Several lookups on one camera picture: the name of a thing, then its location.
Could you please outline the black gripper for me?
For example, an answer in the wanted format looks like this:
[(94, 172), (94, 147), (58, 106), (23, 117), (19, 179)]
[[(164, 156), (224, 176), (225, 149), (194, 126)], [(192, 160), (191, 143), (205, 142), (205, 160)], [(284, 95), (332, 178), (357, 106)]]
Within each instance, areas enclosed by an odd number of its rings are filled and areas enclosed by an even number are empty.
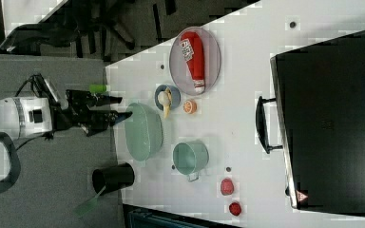
[(92, 107), (119, 104), (123, 100), (122, 97), (68, 89), (66, 98), (67, 108), (54, 106), (51, 109), (53, 132), (80, 126), (86, 136), (90, 137), (106, 131), (110, 126), (119, 124), (132, 116), (131, 111), (92, 110)]

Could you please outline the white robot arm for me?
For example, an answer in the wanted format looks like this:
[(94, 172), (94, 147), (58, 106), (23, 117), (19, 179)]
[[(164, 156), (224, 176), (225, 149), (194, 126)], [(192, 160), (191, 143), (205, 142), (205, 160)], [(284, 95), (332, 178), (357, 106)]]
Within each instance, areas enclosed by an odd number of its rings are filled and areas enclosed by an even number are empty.
[(81, 127), (90, 137), (132, 116), (131, 111), (93, 110), (93, 107), (119, 104), (122, 97), (67, 90), (63, 109), (53, 97), (9, 97), (0, 100), (0, 132), (12, 140), (45, 136)]

